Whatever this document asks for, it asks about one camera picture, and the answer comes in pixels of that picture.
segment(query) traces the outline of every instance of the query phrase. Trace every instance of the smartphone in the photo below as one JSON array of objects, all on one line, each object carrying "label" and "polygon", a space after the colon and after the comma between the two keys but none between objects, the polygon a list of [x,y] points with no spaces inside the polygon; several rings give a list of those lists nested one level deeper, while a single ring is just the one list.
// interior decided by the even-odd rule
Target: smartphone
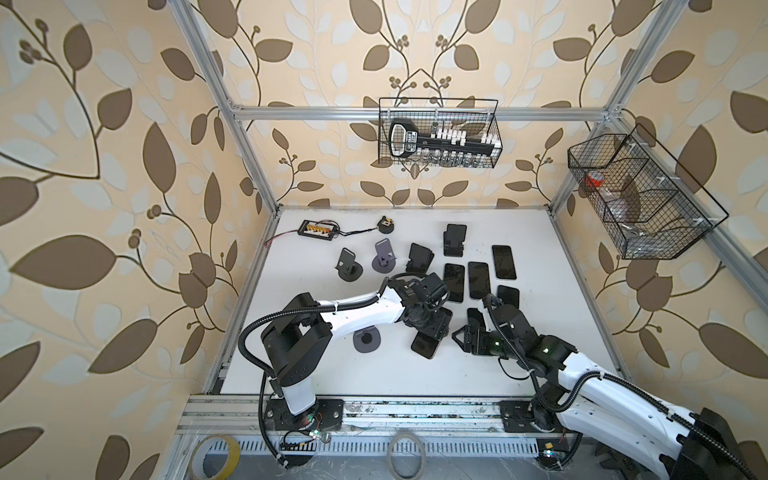
[{"label": "smartphone", "polygon": [[509,245],[494,245],[493,265],[496,268],[496,278],[502,280],[517,280],[518,274],[515,272],[515,260],[512,258],[512,249]]},{"label": "smartphone", "polygon": [[513,286],[499,285],[496,290],[496,296],[502,302],[520,309],[520,290]]},{"label": "smartphone", "polygon": [[442,281],[448,287],[448,301],[461,303],[464,301],[464,266],[446,263]]},{"label": "smartphone", "polygon": [[469,298],[480,300],[491,292],[488,264],[469,262]]}]

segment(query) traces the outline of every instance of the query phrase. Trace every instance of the phone screen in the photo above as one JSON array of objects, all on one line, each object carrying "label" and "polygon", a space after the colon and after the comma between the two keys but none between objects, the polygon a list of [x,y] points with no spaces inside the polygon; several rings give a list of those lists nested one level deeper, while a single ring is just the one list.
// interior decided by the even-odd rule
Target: phone screen
[{"label": "phone screen", "polygon": [[496,268],[496,278],[516,280],[515,261],[512,259],[512,249],[508,245],[494,245],[493,265]]},{"label": "phone screen", "polygon": [[491,292],[488,264],[469,262],[469,298],[479,300]]},{"label": "phone screen", "polygon": [[464,266],[454,263],[445,264],[445,272],[442,276],[448,287],[448,301],[461,303],[464,301]]},{"label": "phone screen", "polygon": [[502,302],[513,305],[516,309],[520,308],[520,290],[512,286],[499,285],[496,296]]}]

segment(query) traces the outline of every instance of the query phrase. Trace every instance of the wire basket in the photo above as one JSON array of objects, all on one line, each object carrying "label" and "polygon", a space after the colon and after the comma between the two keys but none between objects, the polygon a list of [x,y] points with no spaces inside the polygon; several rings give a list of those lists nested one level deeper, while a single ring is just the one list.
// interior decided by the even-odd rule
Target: wire basket
[{"label": "wire basket", "polygon": [[[668,174],[650,155],[658,146],[675,164]],[[728,218],[723,206],[654,136],[603,134],[568,149],[568,168],[626,260],[671,260]],[[708,200],[707,215],[694,198]]]},{"label": "wire basket", "polygon": [[403,165],[493,168],[502,154],[489,99],[379,99],[379,159]]}]

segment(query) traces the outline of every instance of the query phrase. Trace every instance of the white table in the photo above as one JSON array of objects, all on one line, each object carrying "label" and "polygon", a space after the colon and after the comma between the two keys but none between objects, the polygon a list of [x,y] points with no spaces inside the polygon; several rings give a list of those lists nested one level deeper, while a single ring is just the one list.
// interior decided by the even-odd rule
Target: white table
[{"label": "white table", "polygon": [[[315,240],[289,233],[272,242],[244,325],[281,310],[302,292],[315,300],[340,300],[379,289],[384,274],[371,267],[374,243],[389,238],[397,264],[387,274],[405,271],[411,243],[428,247],[435,254],[429,273],[440,277],[446,263],[486,262],[492,292],[498,285],[520,289],[520,310],[540,334],[552,334],[572,343],[595,362],[615,373],[598,327],[581,294],[558,237],[543,210],[286,210],[277,233],[294,230],[304,219],[333,218],[344,231],[374,227],[382,215],[392,218],[395,230],[384,235],[376,230],[333,241]],[[467,225],[464,256],[444,257],[442,233],[448,223]],[[495,278],[492,245],[509,245],[515,258],[517,280]],[[362,265],[362,276],[351,283],[334,269],[342,247],[349,248]],[[379,326],[381,346],[372,353],[359,353],[352,335],[334,339],[313,374],[315,393],[345,396],[532,396],[530,381],[507,378],[495,357],[464,353],[450,338],[466,324],[467,309],[478,308],[469,298],[468,271],[464,303],[446,303],[453,312],[449,335],[441,341],[432,359],[411,350],[416,330],[402,322]],[[268,361],[260,334],[253,332],[249,350]],[[511,360],[505,362],[510,375],[525,376]],[[222,394],[259,392],[262,371],[235,353]]]}]

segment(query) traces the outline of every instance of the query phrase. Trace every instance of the wallpaper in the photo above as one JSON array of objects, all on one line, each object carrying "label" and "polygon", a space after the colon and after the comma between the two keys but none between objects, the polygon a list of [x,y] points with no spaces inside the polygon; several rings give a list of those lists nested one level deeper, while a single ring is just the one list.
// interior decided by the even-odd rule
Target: wallpaper
[{"label": "wallpaper", "polygon": [[[721,228],[764,266],[767,15],[765,2],[691,1],[625,111],[725,206]],[[768,315],[704,242],[675,260],[630,262],[578,192],[558,218],[633,380],[723,415],[752,470],[768,478]]]},{"label": "wallpaper", "polygon": [[278,203],[312,207],[498,207],[550,203],[568,173],[566,150],[584,122],[501,122],[493,169],[379,158],[370,122],[254,121],[251,143]]},{"label": "wallpaper", "polygon": [[659,4],[191,0],[233,101],[276,107],[366,96],[599,107]]},{"label": "wallpaper", "polygon": [[0,1],[0,478],[150,478],[260,242],[162,7]]}]

